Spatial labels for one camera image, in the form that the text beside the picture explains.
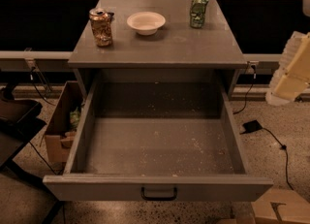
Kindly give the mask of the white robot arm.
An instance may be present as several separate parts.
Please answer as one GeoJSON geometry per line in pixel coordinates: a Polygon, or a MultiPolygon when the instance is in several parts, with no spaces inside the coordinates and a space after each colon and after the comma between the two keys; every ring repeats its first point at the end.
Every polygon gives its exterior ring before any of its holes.
{"type": "MultiPolygon", "coordinates": [[[[302,10],[309,15],[309,0],[302,0],[302,10]]],[[[265,99],[269,105],[293,102],[310,85],[310,33],[294,31],[286,42],[279,68],[269,83],[265,99]]]]}

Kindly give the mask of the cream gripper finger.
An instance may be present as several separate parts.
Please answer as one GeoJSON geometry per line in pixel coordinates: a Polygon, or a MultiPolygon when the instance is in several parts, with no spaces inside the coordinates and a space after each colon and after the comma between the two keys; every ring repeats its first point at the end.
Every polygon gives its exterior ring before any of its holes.
{"type": "Polygon", "coordinates": [[[265,99],[272,106],[293,102],[310,84],[310,33],[295,31],[285,44],[279,68],[269,83],[265,99]]]}

